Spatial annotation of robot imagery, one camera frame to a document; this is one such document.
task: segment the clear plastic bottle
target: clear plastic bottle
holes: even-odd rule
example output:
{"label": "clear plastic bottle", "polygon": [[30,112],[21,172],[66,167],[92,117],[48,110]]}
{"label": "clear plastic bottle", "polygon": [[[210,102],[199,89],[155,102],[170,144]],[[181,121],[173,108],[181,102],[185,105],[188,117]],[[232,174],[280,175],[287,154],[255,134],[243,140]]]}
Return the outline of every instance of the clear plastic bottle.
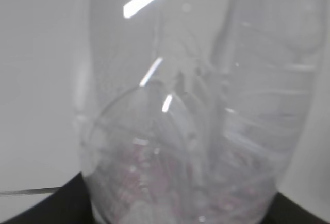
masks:
{"label": "clear plastic bottle", "polygon": [[304,127],[326,0],[89,1],[74,103],[97,222],[258,223]]}

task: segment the white background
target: white background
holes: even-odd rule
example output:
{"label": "white background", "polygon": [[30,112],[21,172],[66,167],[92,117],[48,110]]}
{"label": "white background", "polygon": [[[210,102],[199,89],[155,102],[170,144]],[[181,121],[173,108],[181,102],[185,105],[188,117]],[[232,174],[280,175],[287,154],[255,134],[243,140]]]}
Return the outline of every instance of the white background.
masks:
{"label": "white background", "polygon": [[[61,187],[79,171],[72,129],[75,0],[0,0],[0,191]],[[0,197],[0,222],[47,195]]]}

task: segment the black stand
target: black stand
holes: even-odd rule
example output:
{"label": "black stand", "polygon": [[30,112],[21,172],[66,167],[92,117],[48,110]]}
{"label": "black stand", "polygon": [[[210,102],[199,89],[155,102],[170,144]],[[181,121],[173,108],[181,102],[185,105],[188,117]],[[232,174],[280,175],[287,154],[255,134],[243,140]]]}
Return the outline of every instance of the black stand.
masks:
{"label": "black stand", "polygon": [[[93,224],[81,174],[30,210],[3,224]],[[282,194],[277,194],[261,224],[326,224]]]}

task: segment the transparent container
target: transparent container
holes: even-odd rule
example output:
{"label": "transparent container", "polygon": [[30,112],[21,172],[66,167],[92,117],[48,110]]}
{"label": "transparent container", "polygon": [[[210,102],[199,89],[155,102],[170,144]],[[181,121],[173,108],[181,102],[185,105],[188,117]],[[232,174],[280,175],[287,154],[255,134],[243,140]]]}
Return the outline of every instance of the transparent container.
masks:
{"label": "transparent container", "polygon": [[78,3],[75,125],[97,223],[258,223],[304,128],[326,0]]}

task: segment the bottle body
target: bottle body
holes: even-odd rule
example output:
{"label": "bottle body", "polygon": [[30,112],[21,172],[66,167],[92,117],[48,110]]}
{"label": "bottle body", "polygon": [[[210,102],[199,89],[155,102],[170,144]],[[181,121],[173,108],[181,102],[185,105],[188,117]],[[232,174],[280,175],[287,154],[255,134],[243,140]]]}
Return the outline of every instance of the bottle body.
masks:
{"label": "bottle body", "polygon": [[98,221],[258,223],[304,126],[325,10],[90,0],[76,123]]}

